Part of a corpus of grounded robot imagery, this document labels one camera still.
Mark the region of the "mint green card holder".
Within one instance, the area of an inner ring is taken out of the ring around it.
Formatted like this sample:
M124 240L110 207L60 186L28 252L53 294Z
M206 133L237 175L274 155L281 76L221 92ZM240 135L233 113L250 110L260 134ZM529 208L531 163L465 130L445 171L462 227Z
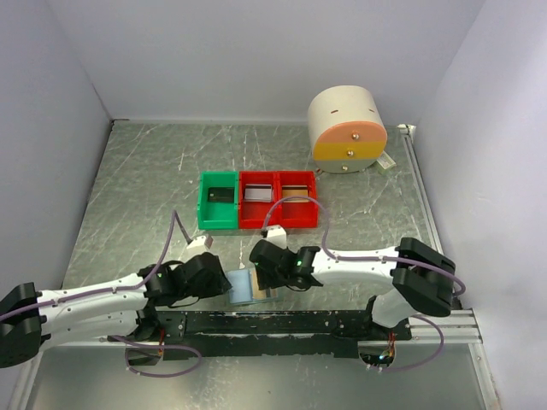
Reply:
M277 290L272 290L275 298L264 302L253 302L251 296L251 279L250 271L255 268L245 268L235 271L230 271L226 274L232 288L229 290L229 302L232 305L251 305L257 303L272 302L278 298Z

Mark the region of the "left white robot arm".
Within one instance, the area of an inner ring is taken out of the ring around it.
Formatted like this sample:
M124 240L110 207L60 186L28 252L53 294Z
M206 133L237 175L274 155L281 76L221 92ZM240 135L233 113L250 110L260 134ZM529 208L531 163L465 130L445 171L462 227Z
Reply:
M71 290L17 285L1 300L1 366L17 366L43 350L89 337L133 334L148 341L160 320L145 309L224 295L231 287L219 257L209 252Z

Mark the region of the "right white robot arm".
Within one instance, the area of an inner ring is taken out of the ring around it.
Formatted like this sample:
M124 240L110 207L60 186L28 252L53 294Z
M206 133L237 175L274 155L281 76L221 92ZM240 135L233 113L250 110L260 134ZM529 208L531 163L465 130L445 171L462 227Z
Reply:
M404 237L394 247L335 251L307 246L293 252L263 238L251 250L259 288L312 287L357 282L390 285L372 301L362 320L364 333L375 340L418 313L444 318L451 314L456 264L423 242Z

